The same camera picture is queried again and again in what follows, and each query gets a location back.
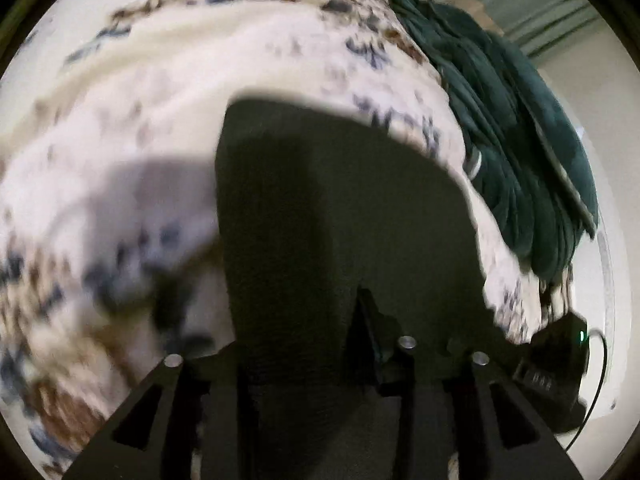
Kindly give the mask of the black white striped garment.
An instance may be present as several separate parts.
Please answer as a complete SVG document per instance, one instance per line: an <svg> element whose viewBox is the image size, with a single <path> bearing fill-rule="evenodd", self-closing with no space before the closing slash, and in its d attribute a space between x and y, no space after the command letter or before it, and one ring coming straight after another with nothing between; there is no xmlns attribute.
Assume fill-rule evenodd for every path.
<svg viewBox="0 0 640 480"><path fill-rule="evenodd" d="M494 327L468 201L382 131L224 114L217 204L243 479L443 479L442 382Z"/></svg>

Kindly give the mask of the floral cream bed blanket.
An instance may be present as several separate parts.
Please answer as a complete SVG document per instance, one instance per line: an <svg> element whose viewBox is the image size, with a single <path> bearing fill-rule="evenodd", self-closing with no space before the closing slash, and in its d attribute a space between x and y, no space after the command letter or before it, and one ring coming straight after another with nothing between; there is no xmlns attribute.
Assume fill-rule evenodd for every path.
<svg viewBox="0 0 640 480"><path fill-rule="evenodd" d="M512 341L539 282L463 172L442 77L386 0L62 0L2 80L1 416L58 479L169 353L233 338L214 157L262 91L380 126L465 189Z"/></svg>

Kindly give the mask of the dark green fleece blanket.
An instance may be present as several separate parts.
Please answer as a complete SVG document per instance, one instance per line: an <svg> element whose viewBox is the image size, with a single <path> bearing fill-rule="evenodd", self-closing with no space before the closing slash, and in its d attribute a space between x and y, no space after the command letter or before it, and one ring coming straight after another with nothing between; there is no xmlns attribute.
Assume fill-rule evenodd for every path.
<svg viewBox="0 0 640 480"><path fill-rule="evenodd" d="M552 282L599 223L582 141L524 53L469 14L428 0L388 0L442 76L461 128L466 175L503 240Z"/></svg>

